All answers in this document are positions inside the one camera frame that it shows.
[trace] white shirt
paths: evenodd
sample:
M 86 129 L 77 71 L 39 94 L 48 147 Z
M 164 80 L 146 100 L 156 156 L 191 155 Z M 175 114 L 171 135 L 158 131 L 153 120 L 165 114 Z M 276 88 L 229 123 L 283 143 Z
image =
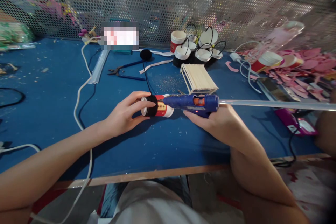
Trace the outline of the white shirt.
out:
M 113 218 L 98 219 L 98 224 L 205 224 L 194 209 L 173 191 L 154 181 L 130 182 L 122 193 Z

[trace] white ribbon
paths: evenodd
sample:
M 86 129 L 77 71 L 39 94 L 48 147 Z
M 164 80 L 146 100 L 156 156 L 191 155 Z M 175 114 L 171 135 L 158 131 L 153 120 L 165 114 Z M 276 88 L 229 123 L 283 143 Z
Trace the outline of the white ribbon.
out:
M 155 66 L 157 66 L 157 65 L 162 65 L 162 64 L 167 64 L 167 63 L 170 63 L 170 62 L 172 62 L 173 60 L 171 59 L 171 60 L 168 60 L 168 61 L 160 61 L 160 62 L 158 62 L 158 63 L 154 63 L 154 64 L 152 64 L 152 65 L 149 65 L 149 66 L 147 66 L 145 69 L 142 69 L 141 71 L 139 71 L 139 73 L 140 74 L 143 74 L 144 72 L 146 72 L 149 68 L 151 68 L 151 67 L 155 67 Z
M 151 53 L 154 53 L 154 54 L 158 54 L 158 55 L 161 55 L 161 56 L 165 56 L 165 57 L 169 57 L 169 56 L 172 56 L 174 55 L 172 52 L 158 52 L 158 51 L 152 51 L 150 50 Z

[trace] hand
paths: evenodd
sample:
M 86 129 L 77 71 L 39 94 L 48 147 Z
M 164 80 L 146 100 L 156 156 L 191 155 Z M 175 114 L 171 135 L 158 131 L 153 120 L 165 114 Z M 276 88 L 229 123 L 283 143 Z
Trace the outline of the hand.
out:
M 197 126 L 232 147 L 242 137 L 242 133 L 249 131 L 231 105 L 221 106 L 217 112 L 212 112 L 208 119 L 186 110 L 183 113 Z
M 145 107 L 154 107 L 154 102 L 140 101 L 142 97 L 150 96 L 151 93 L 144 91 L 132 92 L 124 100 L 118 103 L 112 113 L 99 124 L 99 133 L 105 139 L 117 137 L 130 131 L 142 121 L 149 119 L 139 115 L 132 118 L 133 114 Z

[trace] wire cutter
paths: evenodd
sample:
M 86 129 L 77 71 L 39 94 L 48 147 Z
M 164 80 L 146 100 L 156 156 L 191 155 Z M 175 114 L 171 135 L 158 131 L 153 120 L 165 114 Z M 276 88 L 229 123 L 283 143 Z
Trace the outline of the wire cutter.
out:
M 129 63 L 129 64 L 126 64 L 126 65 L 123 65 L 123 66 L 119 66 L 119 67 L 117 67 L 114 70 L 109 69 L 109 71 L 111 73 L 109 73 L 108 75 L 116 75 L 116 76 L 121 77 L 121 78 L 136 79 L 136 80 L 139 80 L 139 81 L 142 81 L 142 80 L 145 81 L 146 79 L 141 78 L 141 77 L 133 77 L 133 76 L 120 75 L 120 73 L 119 73 L 119 71 L 121 71 L 122 73 L 125 72 L 124 70 L 122 70 L 122 68 L 130 67 L 130 66 L 133 66 L 133 65 L 136 65 L 136 64 L 140 64 L 142 62 L 144 62 L 144 60 L 136 61 L 136 62 Z

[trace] person's right hand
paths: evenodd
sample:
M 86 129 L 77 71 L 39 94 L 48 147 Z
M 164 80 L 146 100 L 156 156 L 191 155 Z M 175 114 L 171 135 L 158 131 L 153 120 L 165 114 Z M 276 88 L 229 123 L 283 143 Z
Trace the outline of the person's right hand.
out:
M 183 113 L 197 126 L 230 146 L 234 146 L 233 141 L 240 138 L 241 134 L 248 130 L 231 105 L 218 108 L 217 112 L 212 112 L 208 119 L 186 110 Z

